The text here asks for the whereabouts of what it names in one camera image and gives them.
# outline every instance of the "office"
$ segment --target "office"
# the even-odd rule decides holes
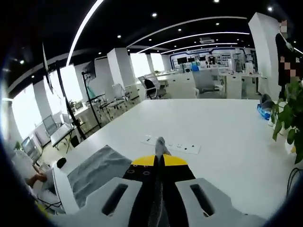
[[[281,91],[275,37],[283,15],[275,14],[278,7],[269,10],[269,3],[256,4],[241,12],[231,9],[226,16],[222,12],[227,3],[209,1],[203,5],[209,9],[206,13],[201,15],[202,5],[197,3],[199,10],[178,17],[180,9],[165,14],[165,7],[157,1],[97,3],[101,4],[86,26],[81,26],[82,19],[93,1],[79,3],[78,15],[68,15],[70,20],[64,17],[67,13],[50,17],[44,23],[50,29],[36,31],[43,38],[34,46],[24,41],[28,45],[20,47],[16,61],[7,62],[6,98],[13,101],[6,103],[11,114],[5,138],[13,145],[29,138],[37,147],[39,165],[45,163],[46,168],[66,158],[53,178],[60,199],[68,198],[61,201],[67,215],[81,212],[77,196],[67,187],[71,183],[68,175],[86,159],[109,145],[126,162],[135,161],[154,154],[155,137],[162,136],[170,153],[185,160],[196,178],[207,179],[231,198],[234,209],[268,219],[284,199],[295,160],[295,154],[285,150],[286,136],[272,140],[272,128],[256,110],[259,93],[276,101]],[[60,6],[64,12],[68,3]],[[135,16],[125,10],[138,6],[143,10]],[[49,12],[58,7],[50,5]],[[296,25],[291,18],[283,19]],[[63,25],[48,26],[56,21],[74,22],[60,36]],[[291,45],[302,50],[299,40],[294,31]],[[49,76],[43,66],[42,41]],[[53,133],[48,132],[45,119],[51,119]],[[52,137],[59,129],[64,133]],[[239,142],[231,144],[235,137]],[[272,147],[279,157],[273,155]],[[243,174],[242,169],[255,171]],[[248,197],[239,188],[258,193]]]

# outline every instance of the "ceiling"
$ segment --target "ceiling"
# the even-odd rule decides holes
[[[95,0],[11,0],[7,10],[0,15],[7,23],[2,27],[6,36],[1,40],[1,62],[7,85],[10,86],[23,73],[40,64],[42,42],[47,59],[68,53],[75,34]],[[171,39],[210,32],[247,32],[248,22],[255,12],[275,18],[300,21],[299,15],[290,15],[291,9],[279,7],[280,0],[255,0],[249,4],[243,0],[213,0],[177,2],[175,0],[104,0],[84,28],[75,48],[90,49],[82,58],[73,57],[71,63],[88,62],[106,55],[115,47],[127,47],[138,39],[165,27],[203,17],[234,16],[247,19],[209,19],[172,27],[138,41],[134,45],[152,46]],[[271,5],[273,12],[268,12]],[[209,35],[220,43],[238,43],[241,47],[253,47],[251,35]],[[159,47],[174,50],[199,44],[199,36],[182,39]],[[141,49],[129,47],[130,53]],[[18,90],[31,83],[28,77]]]

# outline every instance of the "electrical outlet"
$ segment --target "electrical outlet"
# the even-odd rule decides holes
[[[150,136],[150,135],[144,135],[142,139],[140,140],[141,143],[155,146],[156,141],[158,137]],[[178,151],[188,154],[194,154],[197,155],[200,152],[200,145],[197,144],[188,144],[188,143],[180,143],[180,142],[172,142],[172,141],[165,141],[166,148],[171,151]]]

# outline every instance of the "hand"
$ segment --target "hand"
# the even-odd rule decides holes
[[[36,174],[36,178],[37,180],[41,181],[41,182],[45,182],[47,181],[47,177],[44,173],[38,173]]]

